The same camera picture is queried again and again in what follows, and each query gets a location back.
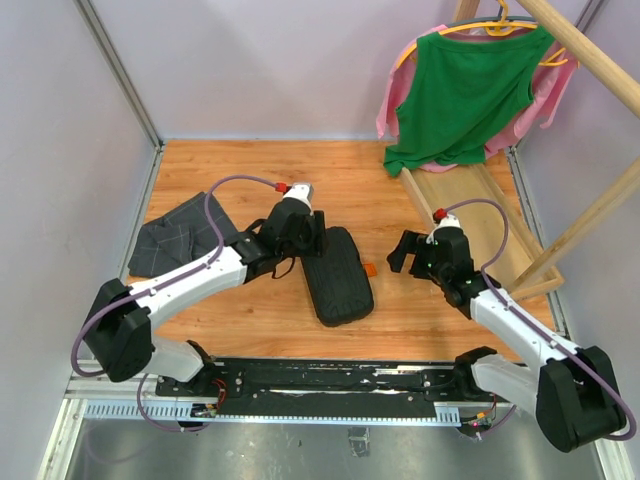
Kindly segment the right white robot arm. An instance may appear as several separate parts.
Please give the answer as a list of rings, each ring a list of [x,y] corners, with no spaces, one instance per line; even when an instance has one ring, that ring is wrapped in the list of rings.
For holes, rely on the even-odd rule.
[[[476,348],[457,358],[455,392],[474,400],[487,392],[533,416],[545,438],[571,452],[599,439],[626,441],[637,420],[622,399],[609,356],[552,332],[524,310],[485,268],[476,268],[469,240],[450,209],[434,214],[428,233],[406,230],[388,255],[391,271],[402,270],[437,285],[447,303],[484,326],[514,351],[518,366],[495,350]]]

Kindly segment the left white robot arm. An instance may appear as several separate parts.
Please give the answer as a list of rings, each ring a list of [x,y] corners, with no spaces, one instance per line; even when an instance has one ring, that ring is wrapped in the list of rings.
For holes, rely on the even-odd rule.
[[[213,386],[215,363],[194,341],[158,337],[157,328],[178,313],[220,292],[263,275],[275,275],[286,259],[320,257],[327,250],[324,214],[311,205],[306,182],[274,184],[281,193],[265,219],[224,238],[213,229],[216,247],[203,257],[159,277],[125,285],[104,283],[93,302],[76,345],[86,344],[114,383],[138,374],[177,381],[200,396]]]

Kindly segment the black plastic tool case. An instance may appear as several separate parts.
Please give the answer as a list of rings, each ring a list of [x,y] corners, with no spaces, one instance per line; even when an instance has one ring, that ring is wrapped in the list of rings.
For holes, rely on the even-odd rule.
[[[331,227],[326,234],[324,255],[302,258],[302,268],[317,318],[333,328],[365,318],[375,302],[351,234],[342,226]]]

